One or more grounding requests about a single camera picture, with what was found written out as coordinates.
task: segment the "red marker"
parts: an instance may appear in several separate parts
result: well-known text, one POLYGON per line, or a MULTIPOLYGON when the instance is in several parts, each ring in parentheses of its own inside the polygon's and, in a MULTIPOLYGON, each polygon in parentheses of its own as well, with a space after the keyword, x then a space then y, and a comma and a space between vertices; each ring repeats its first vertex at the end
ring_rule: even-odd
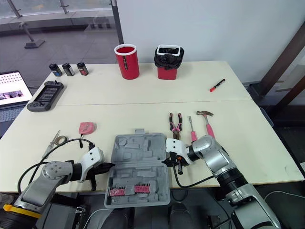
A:
POLYGON ((214 91, 216 89, 216 87, 218 87, 219 85, 221 85, 223 82, 225 81, 225 79, 222 79, 218 84, 216 84, 214 87, 212 87, 210 89, 210 92, 214 91))

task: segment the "pink-handled pliers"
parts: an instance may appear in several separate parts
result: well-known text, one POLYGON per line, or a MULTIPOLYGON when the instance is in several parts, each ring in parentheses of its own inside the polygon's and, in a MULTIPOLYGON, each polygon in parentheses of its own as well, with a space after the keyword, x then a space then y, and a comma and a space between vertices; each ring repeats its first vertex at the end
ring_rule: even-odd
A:
POLYGON ((173 138, 180 140, 180 131, 182 131, 182 115, 178 114, 179 123, 177 127, 173 123, 173 114, 170 113, 170 130, 173 132, 173 138))

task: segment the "red cup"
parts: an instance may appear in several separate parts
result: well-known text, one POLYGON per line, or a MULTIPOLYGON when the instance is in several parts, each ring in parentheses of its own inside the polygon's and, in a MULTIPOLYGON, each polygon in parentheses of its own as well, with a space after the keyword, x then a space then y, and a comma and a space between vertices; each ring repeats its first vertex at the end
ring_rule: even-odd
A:
POLYGON ((140 74, 137 48, 133 44, 120 44, 114 48, 122 77, 133 80, 140 74))
POLYGON ((177 69, 166 70, 164 67, 158 67, 158 78, 161 80, 175 80, 177 77, 177 69))

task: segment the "hammer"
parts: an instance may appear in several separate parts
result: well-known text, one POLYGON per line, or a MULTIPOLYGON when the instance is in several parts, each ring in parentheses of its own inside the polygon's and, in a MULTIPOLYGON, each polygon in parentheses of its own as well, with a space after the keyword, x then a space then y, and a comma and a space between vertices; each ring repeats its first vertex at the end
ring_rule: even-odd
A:
POLYGON ((206 121, 206 131, 208 132, 208 135, 210 135, 213 138, 215 138, 213 129, 212 129, 211 125, 209 124, 208 118, 206 117, 207 115, 213 116, 213 114, 211 112, 208 112, 208 111, 197 111, 196 114, 204 116, 205 121, 206 121))

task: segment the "roll of tape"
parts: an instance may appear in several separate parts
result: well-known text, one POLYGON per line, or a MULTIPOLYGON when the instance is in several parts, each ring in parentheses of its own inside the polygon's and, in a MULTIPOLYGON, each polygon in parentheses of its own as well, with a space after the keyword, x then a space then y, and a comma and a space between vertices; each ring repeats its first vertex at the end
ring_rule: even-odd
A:
POLYGON ((62 135, 62 136, 57 137, 55 139, 54 143, 55 143, 55 145, 59 146, 60 144, 66 142, 67 140, 68 140, 67 137, 62 135))

